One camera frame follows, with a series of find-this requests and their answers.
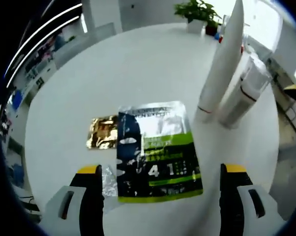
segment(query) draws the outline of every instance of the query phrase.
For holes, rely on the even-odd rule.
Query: floor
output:
[[[288,119],[281,112],[278,112],[278,121],[279,121],[279,145],[281,146],[281,145],[285,145],[293,142],[296,136],[296,132],[290,125]]]
[[[22,161],[22,166],[24,167],[24,189],[32,193],[30,183],[29,183],[29,178],[28,178],[28,172],[27,172],[27,165],[26,165],[26,160],[25,160],[25,152],[23,151],[22,156],[21,156],[21,161]]]
[[[269,194],[276,200],[281,217],[289,220],[296,208],[296,132],[283,113],[278,112],[278,118],[279,154]]]

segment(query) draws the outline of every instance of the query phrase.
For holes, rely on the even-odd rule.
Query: green leaves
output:
[[[216,16],[220,16],[213,10],[213,5],[205,3],[203,0],[190,0],[187,3],[175,4],[175,15],[186,18],[190,23],[193,20],[212,21]]]
[[[215,21],[208,21],[207,26],[209,27],[218,27],[218,23]]]

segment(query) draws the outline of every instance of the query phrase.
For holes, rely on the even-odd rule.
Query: white bottle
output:
[[[227,128],[237,128],[271,79],[265,64],[259,58],[250,56],[237,84],[218,111],[219,122]]]
[[[241,56],[243,26],[243,2],[237,0],[200,94],[196,117],[202,122],[211,120],[237,68]]]

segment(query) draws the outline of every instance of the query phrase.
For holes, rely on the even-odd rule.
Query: ceiling light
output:
[[[52,4],[55,2],[55,0],[51,0],[49,5],[46,7],[46,9],[43,11],[41,17],[43,17],[45,15],[45,13],[48,11],[48,9],[50,9],[50,7],[52,6]]]
[[[80,20],[81,20],[81,25],[83,27],[84,33],[87,33],[88,29],[87,29],[87,25],[86,25],[86,22],[85,22],[85,16],[83,14],[81,14]]]

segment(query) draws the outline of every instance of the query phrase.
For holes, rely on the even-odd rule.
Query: white round table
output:
[[[155,204],[123,204],[103,217],[105,235],[219,235],[221,163],[243,164],[254,184],[269,191],[277,163],[279,128],[268,86],[236,130],[194,119],[218,42],[166,24],[118,34],[78,54],[31,103],[25,157],[35,201],[46,203],[90,164],[116,171],[116,150],[88,150],[92,118],[121,105],[182,101],[191,122],[203,195]]]

